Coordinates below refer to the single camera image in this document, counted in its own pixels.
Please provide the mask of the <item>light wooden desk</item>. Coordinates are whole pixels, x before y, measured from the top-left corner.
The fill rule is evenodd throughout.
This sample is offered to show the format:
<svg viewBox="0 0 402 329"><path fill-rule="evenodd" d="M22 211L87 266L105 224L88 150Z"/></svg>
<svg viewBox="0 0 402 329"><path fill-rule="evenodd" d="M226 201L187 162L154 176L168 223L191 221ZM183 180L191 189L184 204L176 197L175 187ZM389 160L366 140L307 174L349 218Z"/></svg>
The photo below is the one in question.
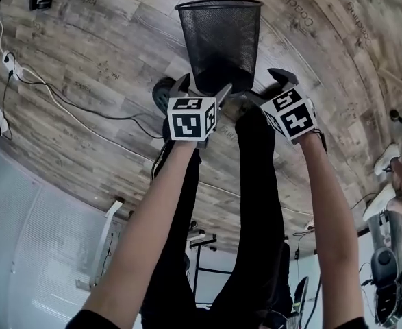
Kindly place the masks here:
<svg viewBox="0 0 402 329"><path fill-rule="evenodd" d="M395 75L393 75L391 72L389 72L388 70L386 70L383 67L379 68L378 74L380 76L386 78L387 80L390 80L391 82L393 82L402 92L402 80L397 78Z"/></svg>

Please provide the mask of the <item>person's left leg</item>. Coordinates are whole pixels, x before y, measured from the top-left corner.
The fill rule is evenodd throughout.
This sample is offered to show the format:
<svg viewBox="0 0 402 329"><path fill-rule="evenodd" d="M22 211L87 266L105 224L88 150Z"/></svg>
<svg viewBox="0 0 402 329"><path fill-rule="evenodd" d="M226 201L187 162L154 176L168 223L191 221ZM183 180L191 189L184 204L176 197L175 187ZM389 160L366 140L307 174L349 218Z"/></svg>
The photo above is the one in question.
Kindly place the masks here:
<svg viewBox="0 0 402 329"><path fill-rule="evenodd" d="M187 329L196 316L197 307L186 276L184 256L200 164L199 150L195 149L186 170L166 244L141 307L143 329Z"/></svg>

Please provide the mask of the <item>person's left black shoe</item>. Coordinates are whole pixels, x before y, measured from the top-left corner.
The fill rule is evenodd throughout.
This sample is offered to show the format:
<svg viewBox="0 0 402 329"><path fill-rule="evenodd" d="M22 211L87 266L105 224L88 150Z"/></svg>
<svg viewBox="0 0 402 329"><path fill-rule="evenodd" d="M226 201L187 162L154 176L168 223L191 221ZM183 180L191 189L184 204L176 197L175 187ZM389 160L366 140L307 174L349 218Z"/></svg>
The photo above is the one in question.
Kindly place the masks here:
<svg viewBox="0 0 402 329"><path fill-rule="evenodd" d="M175 85L175 83L176 83L176 81L173 78L163 77L153 87L153 90L152 90L153 101L164 116L167 115L170 91L171 91L171 88Z"/></svg>

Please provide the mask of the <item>white power strip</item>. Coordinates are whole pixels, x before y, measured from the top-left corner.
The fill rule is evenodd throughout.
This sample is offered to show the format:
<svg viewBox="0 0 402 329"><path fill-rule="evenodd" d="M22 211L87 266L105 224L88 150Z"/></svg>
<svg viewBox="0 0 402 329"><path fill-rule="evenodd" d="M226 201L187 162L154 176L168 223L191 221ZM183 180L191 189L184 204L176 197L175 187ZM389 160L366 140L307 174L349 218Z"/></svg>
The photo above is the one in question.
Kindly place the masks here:
<svg viewBox="0 0 402 329"><path fill-rule="evenodd" d="M11 51L4 51L2 62L8 73L16 80L20 80L23 76L23 68L16 60L15 55Z"/></svg>

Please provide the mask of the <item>black wire mesh wastebasket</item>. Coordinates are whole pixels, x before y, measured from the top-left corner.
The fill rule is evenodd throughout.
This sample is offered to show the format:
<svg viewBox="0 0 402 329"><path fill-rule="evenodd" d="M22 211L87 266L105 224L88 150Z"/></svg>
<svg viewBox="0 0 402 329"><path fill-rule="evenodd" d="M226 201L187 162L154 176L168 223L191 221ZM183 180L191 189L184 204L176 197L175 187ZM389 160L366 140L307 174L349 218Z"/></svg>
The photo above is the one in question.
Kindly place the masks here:
<svg viewBox="0 0 402 329"><path fill-rule="evenodd" d="M227 84L232 93L253 87L263 3L198 0L175 6L194 81L204 95Z"/></svg>

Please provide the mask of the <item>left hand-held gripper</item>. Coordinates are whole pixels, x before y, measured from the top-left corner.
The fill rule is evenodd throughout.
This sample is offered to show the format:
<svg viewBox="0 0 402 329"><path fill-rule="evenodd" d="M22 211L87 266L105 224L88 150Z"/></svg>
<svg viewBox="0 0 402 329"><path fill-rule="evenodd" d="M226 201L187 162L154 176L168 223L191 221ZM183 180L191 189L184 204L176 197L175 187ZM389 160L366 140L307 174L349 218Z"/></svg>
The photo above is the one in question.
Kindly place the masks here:
<svg viewBox="0 0 402 329"><path fill-rule="evenodd" d="M190 96L189 88L190 74L187 73L170 89L167 117L171 139L194 141L198 149L205 149L217 126L217 109L231 95L232 83L226 84L215 97Z"/></svg>

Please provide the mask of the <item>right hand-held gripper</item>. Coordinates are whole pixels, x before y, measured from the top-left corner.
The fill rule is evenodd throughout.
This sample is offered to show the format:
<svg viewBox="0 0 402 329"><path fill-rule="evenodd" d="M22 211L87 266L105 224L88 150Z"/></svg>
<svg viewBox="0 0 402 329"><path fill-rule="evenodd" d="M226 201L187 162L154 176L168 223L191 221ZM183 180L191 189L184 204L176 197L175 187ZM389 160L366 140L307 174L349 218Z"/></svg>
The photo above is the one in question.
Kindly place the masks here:
<svg viewBox="0 0 402 329"><path fill-rule="evenodd" d="M309 97L300 93L296 75L278 68L269 68L268 72L275 83L267 91L282 93L268 101L253 91L245 91L245 97L260 106L271 127L288 141L296 144L300 136L313 132L320 136L327 150L325 135L317 125L313 103Z"/></svg>

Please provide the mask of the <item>person's black shirt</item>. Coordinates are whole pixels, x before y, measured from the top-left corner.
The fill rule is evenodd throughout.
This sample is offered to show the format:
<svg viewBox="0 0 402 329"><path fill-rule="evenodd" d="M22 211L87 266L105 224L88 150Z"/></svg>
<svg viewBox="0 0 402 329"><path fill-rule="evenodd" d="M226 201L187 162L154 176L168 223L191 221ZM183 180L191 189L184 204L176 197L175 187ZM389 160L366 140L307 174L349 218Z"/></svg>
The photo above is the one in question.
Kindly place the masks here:
<svg viewBox="0 0 402 329"><path fill-rule="evenodd" d="M108 319L89 310L80 310L65 329L120 329ZM335 329L369 329L363 317L358 317Z"/></svg>

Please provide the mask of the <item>person's right leg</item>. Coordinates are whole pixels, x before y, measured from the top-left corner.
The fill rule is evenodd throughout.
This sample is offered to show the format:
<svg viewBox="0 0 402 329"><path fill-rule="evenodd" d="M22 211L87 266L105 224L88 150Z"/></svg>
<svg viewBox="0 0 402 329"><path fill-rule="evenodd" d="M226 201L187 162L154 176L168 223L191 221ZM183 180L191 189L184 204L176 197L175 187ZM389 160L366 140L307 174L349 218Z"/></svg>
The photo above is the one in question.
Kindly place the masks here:
<svg viewBox="0 0 402 329"><path fill-rule="evenodd" d="M273 166L275 131L259 108L236 121L240 238L236 264L209 311L215 329L258 329L271 305L284 244Z"/></svg>

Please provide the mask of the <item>white window blinds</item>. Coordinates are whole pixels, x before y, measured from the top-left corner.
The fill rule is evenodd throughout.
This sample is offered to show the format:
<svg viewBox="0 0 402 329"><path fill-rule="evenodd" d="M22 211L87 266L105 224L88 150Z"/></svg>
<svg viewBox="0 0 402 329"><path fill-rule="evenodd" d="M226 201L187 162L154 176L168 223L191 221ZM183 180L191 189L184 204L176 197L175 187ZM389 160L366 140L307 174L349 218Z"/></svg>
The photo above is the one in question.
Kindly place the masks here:
<svg viewBox="0 0 402 329"><path fill-rule="evenodd" d="M65 329L122 228L0 151L0 329Z"/></svg>

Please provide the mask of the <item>person's leg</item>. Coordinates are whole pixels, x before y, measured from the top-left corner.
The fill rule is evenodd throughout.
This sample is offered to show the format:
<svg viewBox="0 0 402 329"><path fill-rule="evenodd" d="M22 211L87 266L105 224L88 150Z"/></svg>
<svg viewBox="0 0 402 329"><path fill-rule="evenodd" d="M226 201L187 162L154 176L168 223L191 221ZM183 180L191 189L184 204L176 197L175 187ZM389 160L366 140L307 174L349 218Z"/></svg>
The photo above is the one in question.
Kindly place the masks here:
<svg viewBox="0 0 402 329"><path fill-rule="evenodd" d="M275 131L259 108L236 121L240 238L236 264L209 311L215 329L258 329L271 305L284 244L273 166Z"/></svg>
<svg viewBox="0 0 402 329"><path fill-rule="evenodd" d="M195 149L186 170L166 244L141 307L143 329L187 329L196 316L197 307L186 276L184 256L200 164L199 150Z"/></svg>

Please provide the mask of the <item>person's black shoe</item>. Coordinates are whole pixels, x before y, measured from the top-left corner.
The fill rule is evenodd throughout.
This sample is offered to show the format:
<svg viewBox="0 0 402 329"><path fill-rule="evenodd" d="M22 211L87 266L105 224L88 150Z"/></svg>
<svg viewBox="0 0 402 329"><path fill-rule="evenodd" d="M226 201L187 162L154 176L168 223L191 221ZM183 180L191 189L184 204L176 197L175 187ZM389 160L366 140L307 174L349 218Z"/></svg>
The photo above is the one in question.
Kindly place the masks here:
<svg viewBox="0 0 402 329"><path fill-rule="evenodd" d="M253 108L261 108L261 106L256 106L252 101L249 101L245 95L240 96L235 100L235 105L237 107L235 121L241 118L244 114Z"/></svg>
<svg viewBox="0 0 402 329"><path fill-rule="evenodd" d="M176 83L176 81L173 78L163 77L153 87L153 90L152 90L153 101L164 116L167 115L170 91L171 91L171 88L175 85L175 83Z"/></svg>

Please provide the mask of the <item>white metal stand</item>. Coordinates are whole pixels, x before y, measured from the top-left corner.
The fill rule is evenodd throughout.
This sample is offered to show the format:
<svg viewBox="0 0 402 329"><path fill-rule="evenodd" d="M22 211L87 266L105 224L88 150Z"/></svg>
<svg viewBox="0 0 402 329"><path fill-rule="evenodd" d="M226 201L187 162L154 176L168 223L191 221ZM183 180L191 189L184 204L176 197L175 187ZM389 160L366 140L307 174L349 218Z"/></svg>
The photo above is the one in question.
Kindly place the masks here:
<svg viewBox="0 0 402 329"><path fill-rule="evenodd" d="M84 282L82 280L76 279L75 286L77 289L81 289L83 291L91 291L92 288L98 283L99 276L99 263L101 259L101 255L103 253L103 247L105 245L105 241L107 239L112 219L115 213L119 210L119 208L124 204L125 200L123 198L117 199L109 208L109 210L105 213L105 223L103 226L103 230L97 244L95 256L93 258L91 268L90 268L90 279L88 282Z"/></svg>

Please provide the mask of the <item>black metal frame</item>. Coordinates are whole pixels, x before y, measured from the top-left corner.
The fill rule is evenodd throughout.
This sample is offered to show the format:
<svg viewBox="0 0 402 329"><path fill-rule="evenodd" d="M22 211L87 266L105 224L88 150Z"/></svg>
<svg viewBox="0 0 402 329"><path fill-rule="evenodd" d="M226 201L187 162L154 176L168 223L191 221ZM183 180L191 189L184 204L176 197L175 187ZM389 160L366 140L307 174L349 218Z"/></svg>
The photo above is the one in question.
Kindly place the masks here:
<svg viewBox="0 0 402 329"><path fill-rule="evenodd" d="M197 306L210 306L228 281L236 255L217 248L215 234L196 228L188 233L185 248L186 276Z"/></svg>

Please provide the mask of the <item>person's right forearm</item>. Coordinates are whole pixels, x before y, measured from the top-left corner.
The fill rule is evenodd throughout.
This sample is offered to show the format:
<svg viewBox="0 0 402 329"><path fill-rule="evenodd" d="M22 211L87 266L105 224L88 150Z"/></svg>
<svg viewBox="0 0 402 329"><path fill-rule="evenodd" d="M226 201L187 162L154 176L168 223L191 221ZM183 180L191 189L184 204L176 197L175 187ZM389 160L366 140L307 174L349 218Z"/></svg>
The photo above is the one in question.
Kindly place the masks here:
<svg viewBox="0 0 402 329"><path fill-rule="evenodd" d="M323 290L323 328L335 329L364 316L357 231L319 135L305 134L299 144L310 179Z"/></svg>

